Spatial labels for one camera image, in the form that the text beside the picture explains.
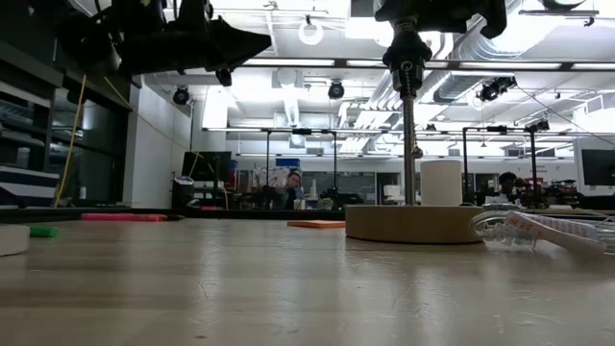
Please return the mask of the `white cylinder roll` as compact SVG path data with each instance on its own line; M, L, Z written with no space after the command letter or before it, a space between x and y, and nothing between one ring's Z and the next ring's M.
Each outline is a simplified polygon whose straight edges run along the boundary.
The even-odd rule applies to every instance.
M461 175L460 161L423 161L420 165L422 205L459 206L463 200Z

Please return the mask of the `black desktop device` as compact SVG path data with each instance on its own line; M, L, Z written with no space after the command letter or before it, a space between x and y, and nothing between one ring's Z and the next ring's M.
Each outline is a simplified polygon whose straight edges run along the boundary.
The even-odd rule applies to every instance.
M185 209L194 199L194 181L187 176L178 176L172 183L172 208Z

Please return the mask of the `black background rig frame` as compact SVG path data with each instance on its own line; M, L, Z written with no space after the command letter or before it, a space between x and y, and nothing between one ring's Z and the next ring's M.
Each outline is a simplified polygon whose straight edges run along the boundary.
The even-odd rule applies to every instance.
M332 190L334 191L333 195L337 195L339 192L339 185L338 185L338 167L337 167L337 159L338 159L338 155L337 155L337 130L331 130L331 129L311 129L311 128L263 128L261 129L262 132L266 133L266 152L265 152L265 159L266 159L266 164L265 164L265 184L264 184L264 188L263 190L268 190L271 189L272 187L270 186L270 179L269 179L269 165L270 165L270 136L273 133L289 133L291 135L302 135L302 136L307 136L307 135L332 135L333 137L333 186L332 186Z
M535 152L535 134L536 131L529 128L514 128L504 125L500 126L483 126L483 127L463 127L462 128L462 149L463 149L463 189L462 201L464 203L471 202L471 192L469 188L469 169L468 169L468 151L467 151L467 133L476 132L479 134L494 134L496 136L528 136L530 140L530 162L531 162L531 181L532 181L532 205L535 208L539 207L541 200L541 191L537 181L537 162Z

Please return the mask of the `black computer monitor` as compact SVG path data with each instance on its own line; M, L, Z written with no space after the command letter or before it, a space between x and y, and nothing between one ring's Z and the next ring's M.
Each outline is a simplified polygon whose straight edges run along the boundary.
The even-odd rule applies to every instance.
M227 182L231 172L231 152L185 152L182 175L194 181Z
M581 194L615 195L615 136L575 139L574 159Z

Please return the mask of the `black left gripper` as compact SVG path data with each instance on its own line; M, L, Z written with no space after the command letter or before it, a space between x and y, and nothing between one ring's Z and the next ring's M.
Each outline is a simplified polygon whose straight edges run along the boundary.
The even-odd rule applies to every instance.
M112 0L116 46L126 75L186 69L181 45L201 35L211 19L210 0ZM221 16L208 27L207 70L234 70L272 44L271 37L236 29Z

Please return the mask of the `wooden base table lamp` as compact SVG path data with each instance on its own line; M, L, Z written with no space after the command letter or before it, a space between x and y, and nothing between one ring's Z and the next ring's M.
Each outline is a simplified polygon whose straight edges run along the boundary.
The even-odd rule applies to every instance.
M403 101L405 203L402 206L354 206L345 211L349 238L411 245L469 245L480 242L468 222L480 212L471 207L416 204L416 145L413 98L423 82L431 50L414 31L398 32L382 57L394 89Z

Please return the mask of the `pink foam strip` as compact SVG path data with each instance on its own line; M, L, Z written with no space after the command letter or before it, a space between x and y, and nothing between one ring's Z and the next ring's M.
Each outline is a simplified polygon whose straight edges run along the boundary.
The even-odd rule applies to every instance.
M85 221L163 222L167 221L168 217L163 214L83 213L81 219Z

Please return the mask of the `dark shelving unit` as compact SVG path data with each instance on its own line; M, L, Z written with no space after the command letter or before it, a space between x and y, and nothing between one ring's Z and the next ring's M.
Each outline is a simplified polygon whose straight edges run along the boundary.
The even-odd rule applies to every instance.
M120 202L127 125L92 78L0 40L0 209Z

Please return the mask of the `black aluminium table frame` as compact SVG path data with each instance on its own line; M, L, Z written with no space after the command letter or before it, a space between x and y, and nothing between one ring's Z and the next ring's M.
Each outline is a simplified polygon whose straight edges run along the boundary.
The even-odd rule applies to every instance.
M85 221L86 223L127 223L145 226L173 225L189 219L202 220L256 220L256 221L292 221L292 220L327 220L345 221L349 228L366 226L371 229L393 227L430 227L445 226L465 227L470 219L484 212L479 207L408 207L408 206L349 206L344 211L324 210L200 210L200 209L0 209L0 224L30 225L44 223L57 225L62 221L85 221L83 213L134 213L163 214L168 217L163 222L135 221Z

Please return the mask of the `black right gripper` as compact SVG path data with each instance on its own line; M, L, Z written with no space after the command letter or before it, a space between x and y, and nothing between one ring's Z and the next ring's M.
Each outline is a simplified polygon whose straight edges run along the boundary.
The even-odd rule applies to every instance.
M473 16L480 0L381 0L375 9L377 21L414 16L420 20L461 20ZM499 36L507 25L505 0L484 0L480 15L486 24L480 33L486 38Z

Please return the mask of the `person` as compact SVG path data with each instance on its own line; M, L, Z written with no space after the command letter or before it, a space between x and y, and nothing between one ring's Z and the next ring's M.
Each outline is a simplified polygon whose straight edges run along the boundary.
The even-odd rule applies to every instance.
M512 203L517 176L512 172L505 172L499 177L500 191L495 197L496 203Z
M276 210L294 210L295 201L303 198L301 175L298 171L291 171L283 187L276 189L274 208Z

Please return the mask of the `orange sticky note pad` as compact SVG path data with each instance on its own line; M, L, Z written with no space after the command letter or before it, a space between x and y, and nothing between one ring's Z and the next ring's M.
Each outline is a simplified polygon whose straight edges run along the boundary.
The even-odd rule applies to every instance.
M312 228L312 229L343 229L346 226L345 221L327 221L327 220L292 220L287 221L288 227Z

